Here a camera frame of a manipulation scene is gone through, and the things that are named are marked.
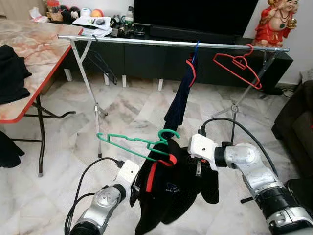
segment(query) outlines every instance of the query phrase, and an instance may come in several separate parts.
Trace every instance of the red table edge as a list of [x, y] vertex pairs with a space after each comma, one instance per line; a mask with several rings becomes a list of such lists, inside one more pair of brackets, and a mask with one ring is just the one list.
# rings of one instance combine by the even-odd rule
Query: red table edge
[[[84, 29], [81, 29], [80, 32], [78, 33], [78, 35], [81, 35]], [[33, 102], [35, 101], [35, 99], [37, 98], [37, 96], [39, 95], [39, 93], [42, 91], [42, 89], [44, 88], [44, 86], [47, 84], [47, 82], [49, 81], [49, 79], [51, 78], [51, 76], [53, 75], [53, 73], [56, 71], [56, 69], [58, 68], [58, 66], [61, 64], [61, 62], [64, 60], [64, 58], [67, 56], [67, 54], [69, 53], [71, 49], [71, 46], [69, 45], [68, 48], [66, 49], [66, 51], [64, 52], [64, 54], [61, 56], [61, 58], [58, 60], [58, 62], [55, 64], [55, 66], [53, 67], [53, 69], [50, 71], [50, 73], [48, 74], [48, 76], [45, 78], [44, 82], [40, 85], [40, 87], [36, 90], [36, 92], [34, 93], [33, 97], [29, 100], [29, 102], [26, 104], [25, 108], [21, 111], [21, 113], [12, 120], [0, 120], [0, 124], [14, 124], [19, 122], [22, 117], [24, 117], [24, 114], [27, 112], [27, 110], [29, 109], [29, 107], [33, 104]]]

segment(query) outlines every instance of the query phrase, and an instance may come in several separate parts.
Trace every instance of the red figurine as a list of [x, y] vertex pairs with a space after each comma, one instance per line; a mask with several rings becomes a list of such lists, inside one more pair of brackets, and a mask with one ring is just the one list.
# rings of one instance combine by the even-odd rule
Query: red figurine
[[282, 47], [283, 37], [297, 27], [293, 15], [297, 12], [299, 0], [268, 0], [269, 8], [262, 11], [260, 24], [256, 28], [254, 46]]

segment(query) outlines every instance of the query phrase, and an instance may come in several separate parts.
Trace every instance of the marble floor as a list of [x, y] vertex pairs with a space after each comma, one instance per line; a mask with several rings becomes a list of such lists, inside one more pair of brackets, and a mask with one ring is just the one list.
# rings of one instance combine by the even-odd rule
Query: marble floor
[[[61, 114], [75, 110], [77, 114], [65, 119], [45, 119], [46, 149], [44, 176], [38, 178], [40, 145], [17, 143], [26, 153], [22, 163], [12, 169], [0, 168], [0, 234], [1, 235], [61, 235], [67, 212], [73, 202], [79, 177], [97, 159], [97, 141], [93, 105], [79, 76], [73, 82], [56, 81], [42, 105]], [[105, 86], [101, 74], [92, 74], [91, 87], [102, 108], [109, 116], [101, 121], [103, 133], [120, 133], [129, 137], [157, 140], [157, 132], [164, 126], [163, 117], [178, 89], [178, 82], [164, 81], [157, 91], [157, 80], [128, 79], [127, 88]], [[189, 95], [183, 126], [178, 132], [181, 146], [197, 132], [198, 127], [215, 112], [229, 107], [244, 89], [195, 84]], [[273, 159], [280, 179], [285, 182], [297, 177], [288, 153], [271, 132], [272, 124], [287, 99], [251, 91], [240, 107], [238, 121], [244, 124], [264, 145]], [[0, 125], [12, 138], [39, 138], [37, 120], [24, 117], [14, 125]], [[208, 125], [207, 135], [217, 143], [230, 140], [231, 125], [218, 121]], [[244, 132], [236, 129], [235, 143], [253, 143]], [[140, 144], [120, 141], [142, 154], [148, 154]], [[143, 159], [102, 143], [103, 156], [120, 160], [130, 159], [142, 164]], [[86, 174], [81, 193], [95, 192], [109, 185], [118, 168], [102, 161]], [[170, 225], [159, 224], [149, 235], [269, 235], [265, 220], [255, 202], [240, 204], [249, 196], [241, 174], [231, 169], [219, 171], [220, 203], [210, 205], [198, 195], [195, 203], [181, 218]], [[84, 199], [75, 211], [74, 221], [89, 205]], [[140, 218], [138, 202], [131, 208], [122, 203], [107, 227], [109, 235], [133, 235]]]

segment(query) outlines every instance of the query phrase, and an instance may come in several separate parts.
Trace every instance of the cabinet leg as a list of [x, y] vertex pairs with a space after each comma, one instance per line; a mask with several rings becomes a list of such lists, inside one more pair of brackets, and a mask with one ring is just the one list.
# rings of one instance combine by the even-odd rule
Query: cabinet leg
[[126, 75], [122, 75], [123, 87], [126, 87]]
[[67, 77], [67, 81], [68, 82], [72, 82], [73, 81], [73, 77], [72, 77], [72, 73], [70, 72], [69, 69], [64, 69], [65, 72], [65, 76]]
[[162, 91], [162, 88], [163, 88], [163, 79], [159, 79], [157, 90], [160, 92]]
[[106, 84], [106, 86], [109, 86], [110, 80], [109, 80], [108, 76], [105, 73], [103, 74], [103, 76], [104, 76], [104, 84]]

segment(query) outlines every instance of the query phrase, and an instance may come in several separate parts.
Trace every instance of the metal rail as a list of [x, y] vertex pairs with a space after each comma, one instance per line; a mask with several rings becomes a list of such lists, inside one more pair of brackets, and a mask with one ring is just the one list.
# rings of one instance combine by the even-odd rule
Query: metal rail
[[[125, 43], [125, 44], [142, 44], [142, 45], [155, 45], [155, 46], [170, 46], [170, 47], [195, 47], [197, 43], [189, 42], [172, 42], [172, 41], [157, 41], [157, 40], [145, 40], [145, 39], [128, 39], [128, 38], [97, 38], [88, 36], [75, 36], [75, 35], [58, 35], [59, 39], [68, 39], [73, 41], [98, 41], [106, 43]], [[239, 50], [251, 50], [251, 47], [245, 45], [230, 45], [230, 44], [211, 44], [211, 43], [199, 43], [200, 48], [216, 48], [216, 49], [239, 49]], [[289, 48], [279, 47], [253, 47], [254, 50], [267, 51], [267, 52], [289, 52]]]

